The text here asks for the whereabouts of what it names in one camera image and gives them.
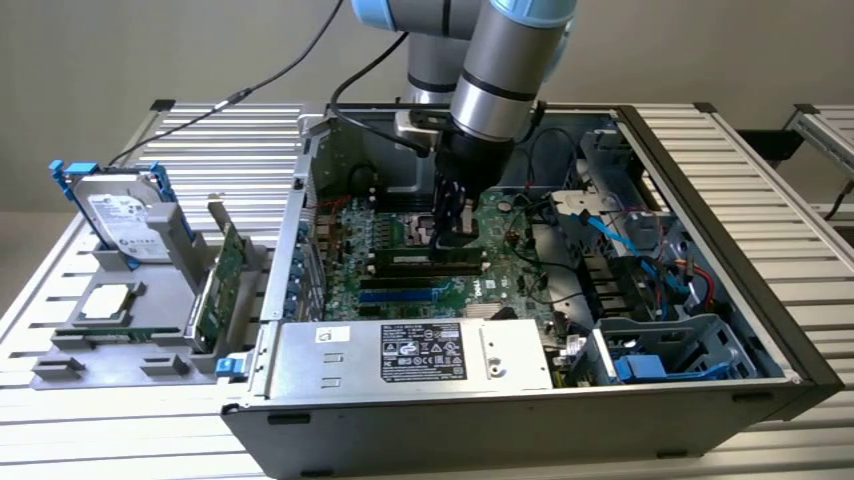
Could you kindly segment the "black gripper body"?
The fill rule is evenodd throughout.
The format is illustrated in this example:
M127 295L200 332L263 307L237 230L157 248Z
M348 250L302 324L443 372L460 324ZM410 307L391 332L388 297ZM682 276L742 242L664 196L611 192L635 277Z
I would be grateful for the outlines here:
M435 191L462 190L479 196L494 187L504 174L515 142L494 142L462 130L439 136L435 154Z

